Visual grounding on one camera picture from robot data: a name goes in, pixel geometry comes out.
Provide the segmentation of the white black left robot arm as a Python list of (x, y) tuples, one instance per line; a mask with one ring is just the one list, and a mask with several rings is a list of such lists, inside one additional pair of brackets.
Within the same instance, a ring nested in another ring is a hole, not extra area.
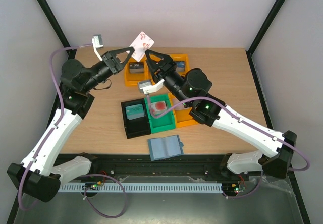
[(63, 63), (62, 85), (57, 88), (59, 108), (33, 150), (20, 164), (12, 163), (7, 170), (18, 190), (21, 209), (25, 209), (23, 194), (49, 202), (62, 185), (90, 172), (95, 157), (86, 153), (58, 166), (54, 163), (71, 133), (91, 108), (94, 96), (90, 90), (122, 71), (134, 51), (133, 47), (107, 51), (99, 55), (100, 61), (89, 68), (76, 59)]

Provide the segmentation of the blue leather card holder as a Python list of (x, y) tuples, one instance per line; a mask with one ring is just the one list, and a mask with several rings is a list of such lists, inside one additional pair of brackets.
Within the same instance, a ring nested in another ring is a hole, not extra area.
[(150, 160), (157, 161), (182, 156), (184, 155), (183, 146), (179, 135), (148, 139)]

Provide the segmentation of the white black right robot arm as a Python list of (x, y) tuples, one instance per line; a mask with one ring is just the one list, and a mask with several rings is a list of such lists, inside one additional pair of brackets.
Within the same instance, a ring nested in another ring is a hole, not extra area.
[(275, 178), (287, 176), (295, 151), (297, 135), (264, 127), (234, 111), (220, 99), (209, 94), (212, 83), (200, 68), (181, 76), (176, 62), (167, 54), (152, 50), (145, 52), (154, 85), (142, 87), (149, 95), (165, 87), (202, 125), (226, 131), (254, 146), (257, 150), (244, 154), (226, 154), (220, 173), (227, 180), (244, 172), (263, 171)]

